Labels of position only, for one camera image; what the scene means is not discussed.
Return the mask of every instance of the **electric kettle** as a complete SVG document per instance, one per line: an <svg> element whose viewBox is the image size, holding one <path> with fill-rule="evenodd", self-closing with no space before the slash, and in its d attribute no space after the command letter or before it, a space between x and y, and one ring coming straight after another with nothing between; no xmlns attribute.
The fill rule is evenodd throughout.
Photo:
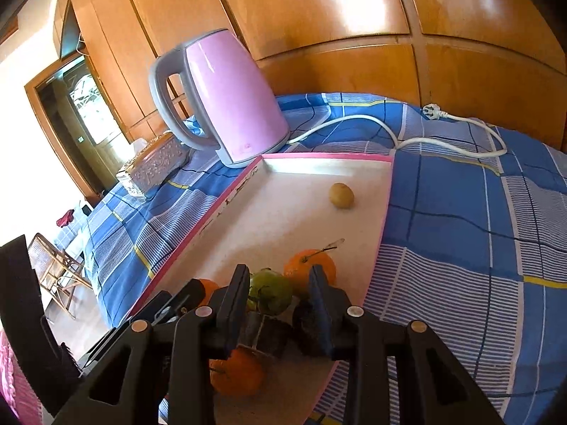
<svg viewBox="0 0 567 425"><path fill-rule="evenodd" d="M167 79L175 73L205 136L192 133L174 108ZM177 138L198 150L215 148L229 168L243 168L287 142L289 126L270 86L228 29L207 32L160 56L149 81L158 112Z"/></svg>

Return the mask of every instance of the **white tray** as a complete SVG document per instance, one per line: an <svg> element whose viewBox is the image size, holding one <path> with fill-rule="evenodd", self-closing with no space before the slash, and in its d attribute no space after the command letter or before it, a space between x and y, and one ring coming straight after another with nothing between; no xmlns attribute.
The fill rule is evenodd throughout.
<svg viewBox="0 0 567 425"><path fill-rule="evenodd" d="M283 265L304 249L340 238L330 252L336 286L362 305L389 200L392 157L356 153L283 153L258 157L217 199L171 254L130 311L158 291L176 293L191 278L228 285L237 264L251 273ZM335 182L355 194L355 206L339 210L328 198ZM248 399L215 397L222 425L300 425L326 385L333 363L302 356L293 342L268 369L262 391Z"/></svg>

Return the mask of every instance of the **orange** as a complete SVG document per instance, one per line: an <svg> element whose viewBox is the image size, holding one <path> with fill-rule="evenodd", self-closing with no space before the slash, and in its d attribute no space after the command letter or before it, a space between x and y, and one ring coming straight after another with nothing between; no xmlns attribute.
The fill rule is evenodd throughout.
<svg viewBox="0 0 567 425"><path fill-rule="evenodd" d="M309 295L309 272L313 265L321 265L330 285L335 285L337 281L337 267L333 259L325 252L316 254L317 251L319 249L301 251L283 266L283 275L290 280L293 294L302 299Z"/></svg>
<svg viewBox="0 0 567 425"><path fill-rule="evenodd" d="M258 392L265 373L256 355L244 347L235 348L227 360L209 360L211 384L226 396L251 396Z"/></svg>
<svg viewBox="0 0 567 425"><path fill-rule="evenodd" d="M206 278L199 278L199 281L202 283L203 286L205 286L205 298L201 300L201 303L198 305L198 306L203 306L209 303L209 300L213 295L213 292L219 289L220 286L214 281L211 281Z"/></svg>

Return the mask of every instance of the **blue plaid bedsheet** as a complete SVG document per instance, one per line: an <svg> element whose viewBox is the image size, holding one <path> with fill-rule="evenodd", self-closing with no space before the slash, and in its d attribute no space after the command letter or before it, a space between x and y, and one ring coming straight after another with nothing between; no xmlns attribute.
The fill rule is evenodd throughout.
<svg viewBox="0 0 567 425"><path fill-rule="evenodd" d="M278 98L293 136L355 113L399 136L429 136L474 151L493 139L467 123L427 120L418 107L374 95ZM423 319L467 368L509 425L535 423L567 374L567 156L495 128L500 158L470 159L427 144L395 153L382 246L365 308L385 321ZM386 132L367 120L322 129L288 152L388 154ZM197 152L151 201L118 184L89 217L87 276L109 325L140 296L167 257L240 169ZM340 421L348 365L316 407ZM391 380L395 389L395 380ZM398 415L393 401L392 413Z"/></svg>

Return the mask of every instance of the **rattan chair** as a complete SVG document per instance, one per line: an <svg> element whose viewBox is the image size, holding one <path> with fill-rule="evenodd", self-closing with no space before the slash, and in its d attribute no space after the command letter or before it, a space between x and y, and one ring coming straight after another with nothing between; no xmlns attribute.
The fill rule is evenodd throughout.
<svg viewBox="0 0 567 425"><path fill-rule="evenodd" d="M75 287L82 284L92 289L91 284L82 277L83 264L64 250L53 246L41 233L36 233L28 247L29 261L35 269L40 286L69 316Z"/></svg>

